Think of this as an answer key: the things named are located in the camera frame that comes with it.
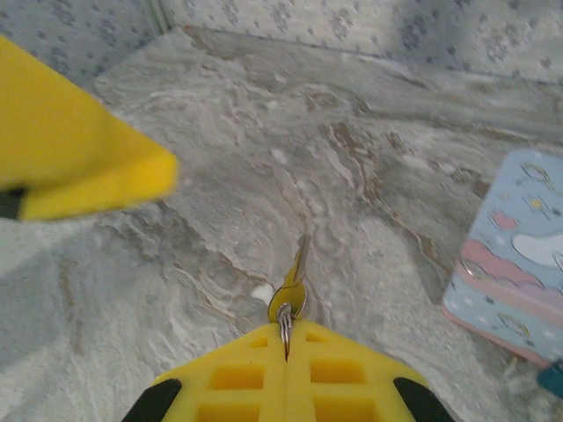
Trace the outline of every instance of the floral wallpaper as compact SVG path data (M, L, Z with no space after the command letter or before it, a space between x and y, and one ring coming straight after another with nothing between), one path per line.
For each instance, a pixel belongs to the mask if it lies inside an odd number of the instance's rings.
M563 84L563 0L163 0L181 25Z
M142 0L2 0L0 33L85 84L155 32Z

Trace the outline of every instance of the gray marble surface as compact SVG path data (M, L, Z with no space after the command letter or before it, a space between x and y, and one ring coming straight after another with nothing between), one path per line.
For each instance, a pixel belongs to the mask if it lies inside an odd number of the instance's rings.
M532 368L439 308L504 155L563 154L561 87L177 29L92 92L178 155L179 185L0 222L2 420L119 420L266 322L306 230L310 319L415 367L461 421L561 420Z

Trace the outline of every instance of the black rubber corner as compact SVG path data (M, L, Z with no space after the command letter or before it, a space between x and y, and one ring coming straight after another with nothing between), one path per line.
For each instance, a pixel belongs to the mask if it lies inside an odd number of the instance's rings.
M121 422L162 422L182 389L179 380L162 381L146 389Z
M413 380L395 378L395 388L416 422L456 422L438 397Z
M0 217L17 220L21 201L26 195L26 189L13 189L0 192Z

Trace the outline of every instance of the pastel box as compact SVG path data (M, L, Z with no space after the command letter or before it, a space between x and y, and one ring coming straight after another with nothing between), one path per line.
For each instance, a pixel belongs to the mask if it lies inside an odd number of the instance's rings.
M548 367L563 358L563 157L509 154L442 302L446 317Z

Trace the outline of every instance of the marble floor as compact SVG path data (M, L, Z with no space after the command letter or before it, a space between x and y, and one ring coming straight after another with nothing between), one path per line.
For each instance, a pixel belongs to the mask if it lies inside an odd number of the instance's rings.
M2 420L120 420L156 375L267 321L305 231L310 319L415 367L459 421L562 420L533 368L507 375L439 307L502 158L563 154L561 87L176 29L91 92L177 154L179 184L0 222Z

